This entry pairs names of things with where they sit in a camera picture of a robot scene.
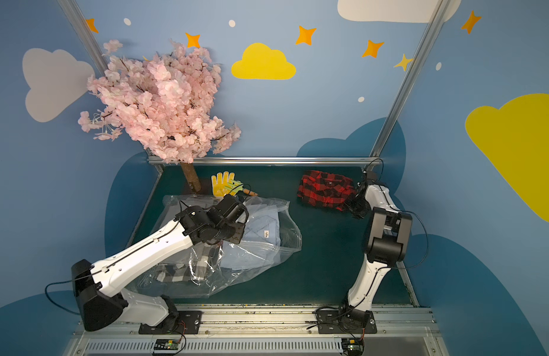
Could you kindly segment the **clear plastic vacuum bag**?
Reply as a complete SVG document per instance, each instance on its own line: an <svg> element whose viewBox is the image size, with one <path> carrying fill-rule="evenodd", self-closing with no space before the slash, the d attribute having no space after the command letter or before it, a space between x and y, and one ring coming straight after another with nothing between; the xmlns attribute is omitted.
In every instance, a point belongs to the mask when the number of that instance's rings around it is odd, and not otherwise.
<svg viewBox="0 0 549 356"><path fill-rule="evenodd" d="M288 200L250 197L244 204L249 215L239 218L246 224L240 243L198 243L145 271L128 289L152 297L208 298L301 250L301 231L289 214Z"/></svg>

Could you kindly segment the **light blue shirt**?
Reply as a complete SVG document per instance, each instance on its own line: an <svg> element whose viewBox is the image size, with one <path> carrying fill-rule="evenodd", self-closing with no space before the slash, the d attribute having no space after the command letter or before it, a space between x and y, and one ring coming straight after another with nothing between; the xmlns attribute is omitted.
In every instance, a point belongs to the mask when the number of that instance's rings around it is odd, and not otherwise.
<svg viewBox="0 0 549 356"><path fill-rule="evenodd" d="M274 266L280 262L280 221L278 211L253 211L241 242L222 246L220 267L235 271Z"/></svg>

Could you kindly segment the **red black plaid shirt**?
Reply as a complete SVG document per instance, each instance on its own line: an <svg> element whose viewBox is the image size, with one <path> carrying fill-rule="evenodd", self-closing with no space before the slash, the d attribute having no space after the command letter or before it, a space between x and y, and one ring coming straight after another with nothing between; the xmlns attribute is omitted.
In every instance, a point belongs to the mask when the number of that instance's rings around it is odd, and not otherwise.
<svg viewBox="0 0 549 356"><path fill-rule="evenodd" d="M305 204L343 212L355 195L353 181L341 174L308 170L298 186L297 196Z"/></svg>

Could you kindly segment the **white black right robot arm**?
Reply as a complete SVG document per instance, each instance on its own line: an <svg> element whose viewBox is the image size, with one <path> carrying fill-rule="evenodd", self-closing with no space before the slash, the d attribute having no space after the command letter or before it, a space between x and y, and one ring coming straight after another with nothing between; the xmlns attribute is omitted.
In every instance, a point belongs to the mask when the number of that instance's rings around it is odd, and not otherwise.
<svg viewBox="0 0 549 356"><path fill-rule="evenodd" d="M381 182L370 181L362 197L369 209L363 236L364 259L348 291L343 313L351 320L367 323L381 282L406 256L412 216L393 203L389 188Z"/></svg>

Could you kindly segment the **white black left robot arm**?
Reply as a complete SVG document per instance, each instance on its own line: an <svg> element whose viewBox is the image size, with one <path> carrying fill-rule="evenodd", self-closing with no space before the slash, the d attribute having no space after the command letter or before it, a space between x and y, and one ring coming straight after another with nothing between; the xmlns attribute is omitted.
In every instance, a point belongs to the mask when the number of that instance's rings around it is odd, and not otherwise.
<svg viewBox="0 0 549 356"><path fill-rule="evenodd" d="M91 263L71 267L71 281L83 327L96 332L116 322L137 323L144 335L177 334L181 317L169 297L149 297L126 286L144 272L198 243L240 243L249 217L244 199L227 194L210 208L188 206L135 245Z"/></svg>

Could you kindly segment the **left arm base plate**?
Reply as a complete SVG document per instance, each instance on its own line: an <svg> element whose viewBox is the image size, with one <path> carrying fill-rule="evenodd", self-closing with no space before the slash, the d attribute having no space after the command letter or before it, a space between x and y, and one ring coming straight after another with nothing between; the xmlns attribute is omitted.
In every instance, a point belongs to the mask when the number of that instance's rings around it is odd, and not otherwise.
<svg viewBox="0 0 549 356"><path fill-rule="evenodd" d="M197 335L201 326L202 311L173 311L157 326L142 323L140 335Z"/></svg>

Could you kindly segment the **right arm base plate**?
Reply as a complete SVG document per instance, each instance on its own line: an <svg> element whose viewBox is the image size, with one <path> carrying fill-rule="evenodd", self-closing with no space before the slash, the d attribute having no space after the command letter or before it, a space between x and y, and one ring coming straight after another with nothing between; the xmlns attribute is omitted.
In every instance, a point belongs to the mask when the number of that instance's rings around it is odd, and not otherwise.
<svg viewBox="0 0 549 356"><path fill-rule="evenodd" d="M372 311L348 312L336 309L321 309L315 311L315 327L321 335L329 334L376 334L377 323Z"/></svg>

